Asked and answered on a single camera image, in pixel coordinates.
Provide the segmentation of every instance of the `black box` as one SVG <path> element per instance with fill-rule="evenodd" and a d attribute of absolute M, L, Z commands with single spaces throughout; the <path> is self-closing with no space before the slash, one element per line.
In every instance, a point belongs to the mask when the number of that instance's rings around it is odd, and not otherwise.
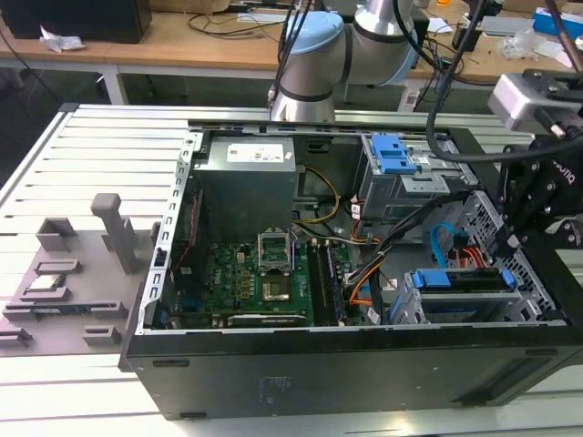
<path fill-rule="evenodd" d="M 152 21 L 148 0 L 0 0 L 15 38 L 39 38 L 40 26 L 82 40 L 139 43 Z"/>

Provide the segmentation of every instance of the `white table leg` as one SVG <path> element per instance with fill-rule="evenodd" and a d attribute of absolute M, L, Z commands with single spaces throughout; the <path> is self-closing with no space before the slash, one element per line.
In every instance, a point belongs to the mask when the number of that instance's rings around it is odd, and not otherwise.
<path fill-rule="evenodd" d="M 417 99 L 424 87 L 424 81 L 420 79 L 407 79 L 404 82 L 404 90 L 401 94 L 399 112 L 413 112 Z"/>
<path fill-rule="evenodd" d="M 107 66 L 102 72 L 106 81 L 106 89 L 112 105 L 127 105 L 128 96 L 124 87 L 124 81 L 117 66 Z"/>

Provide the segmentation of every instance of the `wooden table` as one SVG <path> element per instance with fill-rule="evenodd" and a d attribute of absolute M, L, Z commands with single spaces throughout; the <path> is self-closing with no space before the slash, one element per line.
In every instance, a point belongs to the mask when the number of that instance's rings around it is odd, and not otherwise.
<path fill-rule="evenodd" d="M 437 15 L 454 25 L 468 6 L 461 0 L 452 0 L 449 6 L 439 6 L 432 0 L 430 15 Z M 265 28 L 268 36 L 255 30 L 259 38 L 226 41 L 195 32 L 188 26 L 192 15 L 155 13 L 152 24 L 138 45 L 87 42 L 87 49 L 58 54 L 51 52 L 36 40 L 17 40 L 4 30 L 13 48 L 32 67 L 69 71 L 93 71 L 105 78 L 113 104 L 126 104 L 127 97 L 121 74 L 151 74 L 169 76 L 214 76 L 272 79 L 277 69 L 277 43 L 280 25 Z M 502 12 L 501 16 L 524 14 Z M 215 16 L 222 22 L 232 16 Z M 204 26 L 205 17 L 198 18 L 197 26 Z M 209 25 L 208 30 L 229 31 L 255 25 L 231 20 L 224 25 Z M 435 39 L 451 46 L 453 33 L 441 34 Z M 473 53 L 465 55 L 463 76 L 474 81 L 495 81 L 502 73 L 520 73 L 526 68 L 568 70 L 559 62 L 541 56 L 533 59 L 505 60 L 497 52 L 500 38 L 482 36 Z M 20 61 L 0 41 L 0 66 L 22 67 Z M 433 69 L 421 61 L 405 80 L 405 91 L 399 110 L 412 110 L 420 90 Z"/>

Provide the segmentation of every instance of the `blue plastic clip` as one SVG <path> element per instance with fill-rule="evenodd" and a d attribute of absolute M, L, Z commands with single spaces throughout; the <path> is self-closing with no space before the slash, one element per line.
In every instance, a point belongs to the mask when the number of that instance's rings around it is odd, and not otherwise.
<path fill-rule="evenodd" d="M 411 275 L 416 288 L 446 289 L 452 286 L 447 272 L 442 269 L 419 269 Z"/>
<path fill-rule="evenodd" d="M 409 150 L 396 134 L 373 135 L 373 153 L 385 175 L 414 175 L 417 171 L 409 160 Z"/>
<path fill-rule="evenodd" d="M 507 286 L 511 290 L 514 290 L 518 286 L 517 279 L 514 277 L 512 272 L 508 269 L 502 270 L 502 279 L 504 280 L 504 282 L 507 284 Z"/>

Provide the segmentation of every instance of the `floor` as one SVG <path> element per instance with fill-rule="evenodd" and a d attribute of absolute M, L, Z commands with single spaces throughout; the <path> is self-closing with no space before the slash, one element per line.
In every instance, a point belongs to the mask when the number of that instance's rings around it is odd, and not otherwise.
<path fill-rule="evenodd" d="M 96 86 L 97 75 L 73 72 L 38 72 L 42 79 L 63 102 L 107 104 L 107 95 Z M 6 71 L 0 70 L 0 187 L 10 177 L 29 148 L 41 135 L 55 115 L 60 104 L 28 76 L 25 87 L 15 90 L 5 80 Z M 271 81 L 255 79 L 226 79 L 191 77 L 189 95 L 183 96 L 184 82 L 177 76 L 153 76 L 155 92 L 145 76 L 127 75 L 124 82 L 129 102 L 133 105 L 185 105 L 208 107 L 265 107 Z M 401 98 L 399 86 L 369 88 L 351 86 L 350 103 L 343 103 L 343 86 L 334 90 L 335 107 L 395 111 Z M 443 112 L 487 114 L 489 91 L 454 90 L 444 104 Z M 427 93 L 418 111 L 426 112 L 435 98 L 433 90 Z"/>

